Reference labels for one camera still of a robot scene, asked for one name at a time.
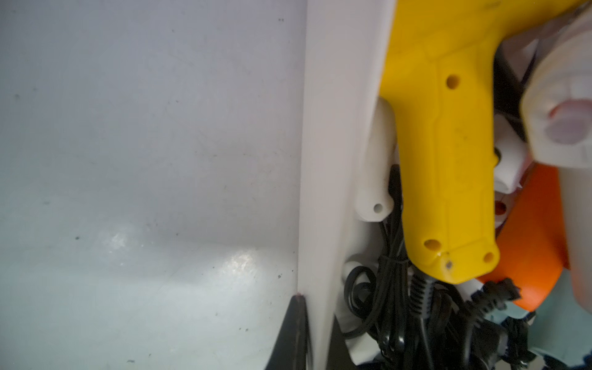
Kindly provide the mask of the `mint glue gun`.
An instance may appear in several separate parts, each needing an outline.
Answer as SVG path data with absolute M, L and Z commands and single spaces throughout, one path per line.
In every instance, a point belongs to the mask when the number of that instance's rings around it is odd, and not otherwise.
M 536 355 L 529 369 L 543 368 L 546 356 L 569 368 L 580 367 L 591 355 L 591 314 L 575 300 L 570 271 L 562 272 L 536 310 L 527 339 L 528 349 Z

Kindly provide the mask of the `white mini glue gun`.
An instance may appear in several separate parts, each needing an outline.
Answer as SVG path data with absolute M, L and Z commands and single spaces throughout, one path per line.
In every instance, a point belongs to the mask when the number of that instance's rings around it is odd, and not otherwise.
M 393 211 L 394 200 L 389 195 L 389 179 L 396 145 L 395 114 L 390 104 L 379 98 L 355 201 L 357 217 L 362 221 L 381 222 Z

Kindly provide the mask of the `white glue gun orange trigger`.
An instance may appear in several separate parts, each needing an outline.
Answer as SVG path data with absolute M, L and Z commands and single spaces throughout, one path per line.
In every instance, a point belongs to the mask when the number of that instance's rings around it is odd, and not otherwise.
M 591 7 L 567 26 L 521 101 L 534 159 L 557 167 L 574 296 L 591 310 Z

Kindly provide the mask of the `cream plastic storage tray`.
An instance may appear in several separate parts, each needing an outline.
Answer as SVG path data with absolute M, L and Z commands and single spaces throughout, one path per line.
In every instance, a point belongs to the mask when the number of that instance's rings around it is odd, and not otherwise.
M 310 1 L 297 291 L 308 314 L 309 369 L 328 363 L 345 242 L 396 12 L 394 1 Z

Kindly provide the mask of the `yellow glue gun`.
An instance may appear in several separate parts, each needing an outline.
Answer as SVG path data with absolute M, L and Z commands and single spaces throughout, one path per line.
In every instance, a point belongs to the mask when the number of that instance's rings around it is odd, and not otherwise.
M 409 258 L 458 285 L 496 268 L 493 63 L 576 1 L 400 1 L 379 94 L 396 118 Z

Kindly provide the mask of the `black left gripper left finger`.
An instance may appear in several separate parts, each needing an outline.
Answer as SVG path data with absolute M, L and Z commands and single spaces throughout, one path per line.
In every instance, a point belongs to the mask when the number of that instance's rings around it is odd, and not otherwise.
M 305 297 L 291 297 L 265 370 L 306 370 L 308 312 Z

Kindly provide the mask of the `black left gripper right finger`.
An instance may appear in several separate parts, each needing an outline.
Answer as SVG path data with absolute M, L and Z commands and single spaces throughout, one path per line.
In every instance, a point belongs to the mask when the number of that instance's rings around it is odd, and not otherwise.
M 357 370 L 352 361 L 350 352 L 345 342 L 345 337 L 340 329 L 336 317 L 333 318 L 331 337 L 328 349 L 327 370 Z

